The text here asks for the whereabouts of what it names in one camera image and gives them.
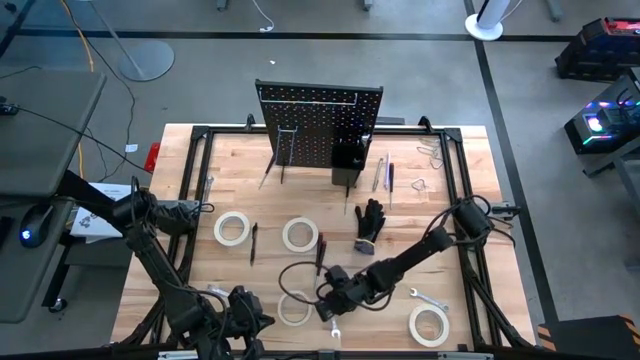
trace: red object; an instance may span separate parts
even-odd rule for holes
[[[160,143],[151,144],[149,154],[147,154],[147,161],[144,163],[144,169],[153,172],[156,168],[156,161],[158,160],[158,153],[160,152]]]

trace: tape roll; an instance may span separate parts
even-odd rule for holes
[[[235,239],[227,239],[222,236],[222,228],[227,221],[231,219],[238,219],[242,222],[242,233]],[[216,225],[213,228],[213,235],[216,237],[216,240],[224,246],[236,246],[241,244],[249,236],[250,227],[249,219],[245,214],[238,211],[229,211],[222,214],[218,220],[216,220]]]
[[[302,292],[300,290],[293,290],[293,291],[290,290],[289,292],[292,293],[293,295],[299,295],[299,296],[301,296],[303,299],[305,299],[307,301],[311,301],[309,299],[309,297],[307,296],[307,294],[305,294],[304,292]],[[280,318],[280,320],[285,325],[289,325],[289,326],[301,326],[301,325],[304,325],[311,318],[312,306],[309,305],[307,307],[307,313],[305,314],[304,318],[302,318],[302,320],[300,320],[298,322],[289,321],[282,314],[282,305],[284,304],[284,300],[286,298],[288,298],[288,297],[289,297],[289,295],[283,294],[282,297],[280,297],[280,300],[278,300],[278,317]]]
[[[311,228],[311,232],[312,232],[311,241],[309,241],[307,245],[296,246],[289,239],[289,232],[291,232],[291,228],[298,224],[305,224],[309,228]],[[284,246],[286,246],[287,249],[293,252],[309,251],[313,249],[313,247],[316,246],[316,243],[318,242],[318,227],[313,221],[307,218],[300,217],[300,218],[291,219],[289,220],[287,225],[284,226],[284,229],[282,229],[282,241],[284,242]]]
[[[416,328],[416,321],[418,320],[418,316],[423,312],[432,312],[438,317],[438,321],[440,322],[440,333],[434,340],[427,340],[420,336],[418,333],[418,329]],[[447,315],[445,315],[444,311],[439,307],[431,304],[423,304],[411,312],[411,316],[409,316],[409,331],[411,332],[411,336],[415,341],[417,341],[420,345],[426,347],[438,347],[442,345],[447,338],[449,337],[449,319]]]

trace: white cord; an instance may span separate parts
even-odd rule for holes
[[[265,19],[269,20],[269,22],[271,23],[271,26],[267,26],[266,28],[260,28],[260,32],[269,32],[269,31],[273,30],[276,27],[276,24],[267,15],[265,15],[265,13],[262,11],[262,9],[260,9],[260,5],[258,5],[258,2],[256,0],[252,0],[252,1],[253,1],[253,4],[258,9],[258,11],[260,11],[260,14],[262,14],[262,16]]]
[[[518,8],[518,6],[520,6],[520,4],[522,4],[522,2],[523,2],[523,1],[524,1],[524,0],[520,0],[520,1],[518,1],[518,3],[516,4],[516,6],[514,6],[514,7],[513,7],[513,9],[511,9],[511,11],[509,11],[509,12],[507,13],[507,15],[503,16],[503,17],[500,19],[500,22],[502,22],[502,20],[504,20],[504,19],[508,18],[508,17],[509,17],[509,15],[513,14],[513,12],[514,12],[514,11],[516,11],[516,9]]]

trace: wooden tabletop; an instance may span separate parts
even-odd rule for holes
[[[178,197],[191,128],[190,124],[168,124],[165,127],[150,188],[158,199]],[[485,128],[465,126],[461,130],[474,193],[492,202],[502,201]],[[289,220],[303,216],[314,221],[328,243],[325,265],[342,265],[352,274],[375,260],[396,256],[407,249],[420,239],[433,216],[449,207],[444,170],[432,167],[429,156],[416,150],[417,146],[421,146],[417,136],[375,136],[358,187],[352,189],[349,196],[346,215],[345,189],[331,184],[330,169],[287,168],[284,184],[280,184],[281,170],[274,166],[264,186],[258,190],[271,157],[267,136],[216,135],[213,144],[209,174],[215,177],[215,181],[209,193],[209,202],[215,204],[216,209],[212,214],[201,215],[189,283],[199,289],[214,284],[227,291],[231,291],[235,285],[244,285],[245,289],[254,292],[260,298],[264,312],[276,318],[276,324],[262,331],[259,336],[267,350],[428,350],[409,335],[409,315],[416,306],[423,304],[422,300],[409,296],[412,287],[449,305],[451,331],[447,341],[438,349],[455,350],[457,344],[471,346],[462,275],[455,247],[434,255],[407,272],[385,310],[374,313],[357,309],[338,317],[341,340],[331,337],[330,322],[322,323],[315,310],[311,319],[300,327],[283,324],[277,315],[277,303],[282,295],[277,283],[279,273],[288,264],[313,261],[315,257],[315,249],[298,254],[285,248],[282,229]],[[382,187],[383,176],[377,191],[371,191],[378,159],[386,156],[387,151],[391,152],[395,164],[392,210],[388,208],[388,193]],[[202,146],[196,155],[189,198],[195,192],[201,153]],[[410,183],[418,178],[425,180],[426,191],[418,192],[411,188]],[[353,250],[357,231],[354,208],[356,205],[365,205],[369,198],[377,199],[385,206],[387,217],[373,257]],[[217,218],[228,211],[240,211],[249,218],[251,225],[255,222],[259,224],[253,267],[249,266],[250,239],[235,247],[225,247],[213,236]],[[160,242],[166,249],[168,238],[162,237]],[[522,336],[534,342],[512,243],[504,236],[493,233],[485,246],[485,253],[496,302]],[[302,266],[286,274],[284,283],[288,289],[302,290],[315,299],[315,295],[312,295],[313,275],[312,267]],[[119,341],[129,335],[157,296],[158,292],[142,265],[136,257],[132,257],[112,340]],[[479,299],[476,302],[483,335],[488,341],[486,312]],[[219,308],[215,301],[212,300],[212,303]],[[300,313],[306,310],[306,305],[296,304],[291,299],[285,305],[285,313],[291,320],[300,318]],[[419,328],[424,336],[432,336],[429,334],[437,331],[431,323],[429,319],[420,321]],[[232,347],[244,348],[240,341],[232,341]]]

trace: computer mouse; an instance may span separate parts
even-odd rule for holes
[[[34,205],[24,214],[19,234],[22,246],[36,248],[47,239],[52,215],[53,206],[50,204]]]

